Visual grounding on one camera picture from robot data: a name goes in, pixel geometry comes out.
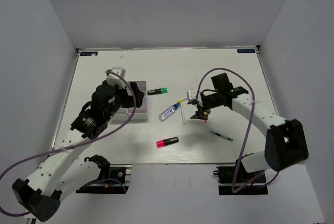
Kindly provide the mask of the blue cap glue bottle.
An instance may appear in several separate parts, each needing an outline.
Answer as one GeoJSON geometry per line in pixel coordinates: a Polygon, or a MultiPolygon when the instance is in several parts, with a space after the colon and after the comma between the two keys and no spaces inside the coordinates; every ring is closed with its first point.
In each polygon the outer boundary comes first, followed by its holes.
{"type": "Polygon", "coordinates": [[[172,106],[168,107],[166,110],[164,110],[162,113],[159,114],[159,120],[164,122],[166,119],[168,119],[178,108],[180,107],[180,103],[177,102],[176,104],[173,104],[172,106]]]}

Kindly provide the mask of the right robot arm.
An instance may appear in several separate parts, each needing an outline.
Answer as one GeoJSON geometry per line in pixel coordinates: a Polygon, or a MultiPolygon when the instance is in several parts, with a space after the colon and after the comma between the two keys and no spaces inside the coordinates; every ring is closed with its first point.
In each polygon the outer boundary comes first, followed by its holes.
{"type": "Polygon", "coordinates": [[[256,171],[273,169],[276,172],[300,163],[309,157],[303,125],[300,121],[287,120],[257,103],[245,88],[234,87],[226,73],[213,76],[211,94],[187,92],[188,104],[197,107],[192,119],[206,121],[211,109],[228,107],[245,117],[265,137],[262,151],[241,159],[236,167],[236,177],[249,181],[256,171]]]}

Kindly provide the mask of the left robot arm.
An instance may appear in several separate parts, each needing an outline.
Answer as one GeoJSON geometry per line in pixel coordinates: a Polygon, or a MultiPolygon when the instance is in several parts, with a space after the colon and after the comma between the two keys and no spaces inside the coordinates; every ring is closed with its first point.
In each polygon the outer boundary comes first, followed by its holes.
{"type": "Polygon", "coordinates": [[[121,108],[139,108],[145,94],[136,82],[118,85],[104,81],[82,107],[70,130],[35,172],[17,179],[12,189],[19,202],[39,221],[48,221],[71,193],[89,184],[111,181],[110,163],[101,155],[85,157],[74,171],[68,169],[108,126],[121,108]]]}

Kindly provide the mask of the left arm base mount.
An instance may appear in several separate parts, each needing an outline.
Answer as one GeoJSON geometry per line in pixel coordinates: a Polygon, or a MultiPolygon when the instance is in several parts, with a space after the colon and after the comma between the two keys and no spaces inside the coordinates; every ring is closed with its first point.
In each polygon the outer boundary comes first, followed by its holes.
{"type": "Polygon", "coordinates": [[[130,185],[131,166],[112,166],[100,155],[84,158],[85,163],[97,165],[99,174],[95,180],[82,186],[77,194],[126,194],[130,185]]]}

